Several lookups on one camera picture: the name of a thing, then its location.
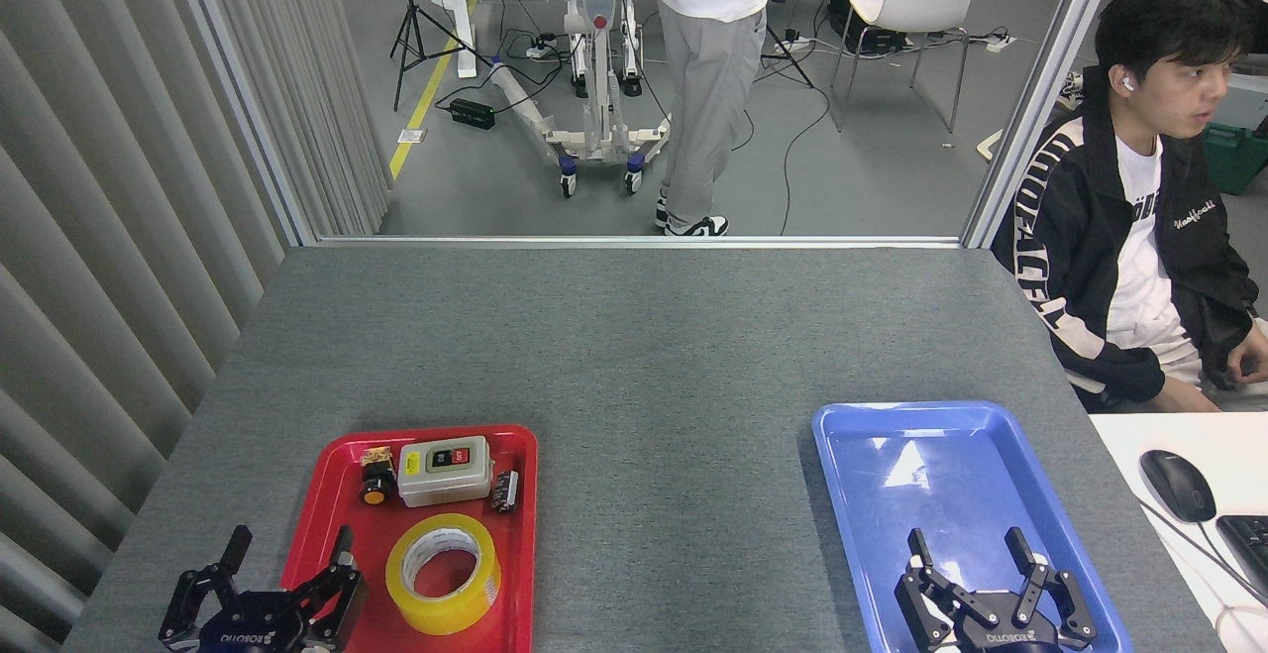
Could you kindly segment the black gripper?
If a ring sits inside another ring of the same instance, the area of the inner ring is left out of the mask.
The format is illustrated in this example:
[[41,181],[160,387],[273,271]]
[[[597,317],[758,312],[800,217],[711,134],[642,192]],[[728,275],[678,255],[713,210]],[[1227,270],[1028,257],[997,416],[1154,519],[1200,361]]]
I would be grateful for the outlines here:
[[[1019,574],[1025,576],[1011,616],[1000,617],[980,593],[971,593],[942,574],[932,560],[921,527],[907,534],[909,559],[894,596],[919,650],[954,647],[960,652],[1063,652],[1084,650],[1098,635],[1082,590],[1082,581],[1069,569],[1056,569],[1038,560],[1019,527],[1004,536],[1006,548]],[[1059,623],[1037,611],[1042,595],[1050,595]]]
[[[178,576],[158,626],[167,650],[311,652],[345,650],[366,604],[366,577],[355,564],[353,526],[340,527],[327,566],[293,593],[238,593],[235,574],[254,540],[237,525],[221,558]],[[203,601],[214,593],[219,611],[197,625]]]

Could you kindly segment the seated person's right hand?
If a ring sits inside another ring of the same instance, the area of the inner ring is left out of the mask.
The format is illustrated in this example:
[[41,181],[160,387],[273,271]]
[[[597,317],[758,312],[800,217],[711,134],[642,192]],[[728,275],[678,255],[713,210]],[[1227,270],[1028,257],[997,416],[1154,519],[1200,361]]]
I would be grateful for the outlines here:
[[1156,412],[1221,412],[1219,404],[1213,404],[1200,387],[1172,377],[1164,378],[1160,391],[1148,399],[1148,404]]

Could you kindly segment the seated person's left hand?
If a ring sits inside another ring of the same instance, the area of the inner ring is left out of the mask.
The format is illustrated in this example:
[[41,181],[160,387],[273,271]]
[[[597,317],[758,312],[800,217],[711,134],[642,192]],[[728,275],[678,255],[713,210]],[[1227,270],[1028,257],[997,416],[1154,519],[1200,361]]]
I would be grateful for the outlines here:
[[1227,354],[1226,372],[1236,385],[1267,380],[1265,320],[1255,318],[1246,336]]

